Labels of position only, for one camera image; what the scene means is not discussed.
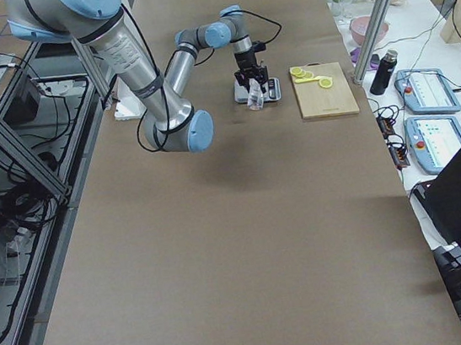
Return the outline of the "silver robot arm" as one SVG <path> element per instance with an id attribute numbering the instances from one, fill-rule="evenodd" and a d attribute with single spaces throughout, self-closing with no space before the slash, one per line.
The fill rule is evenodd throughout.
<path id="1" fill-rule="evenodd" d="M 212 117 L 182 96 L 203 49 L 232 45 L 239 67 L 235 89 L 244 91 L 250 101 L 270 98 L 271 78 L 256 60 L 265 45 L 251 41 L 237 5 L 222 10 L 212 24 L 180 31 L 165 72 L 158 69 L 141 31 L 126 26 L 131 13 L 121 0 L 7 0 L 6 7 L 11 32 L 21 40 L 77 40 L 98 52 L 146 107 L 141 127 L 148 151 L 197 153 L 212 144 Z"/>

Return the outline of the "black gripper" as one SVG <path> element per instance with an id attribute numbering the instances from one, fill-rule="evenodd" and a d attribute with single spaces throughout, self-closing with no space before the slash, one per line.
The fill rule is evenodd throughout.
<path id="1" fill-rule="evenodd" d="M 261 93 L 269 91 L 267 67 L 256 60 L 256 52 L 265 51 L 265 42 L 255 41 L 247 51 L 235 52 L 233 55 L 239 70 L 234 73 L 236 85 L 246 93 L 249 92 L 249 79 L 254 78 L 260 86 Z"/>

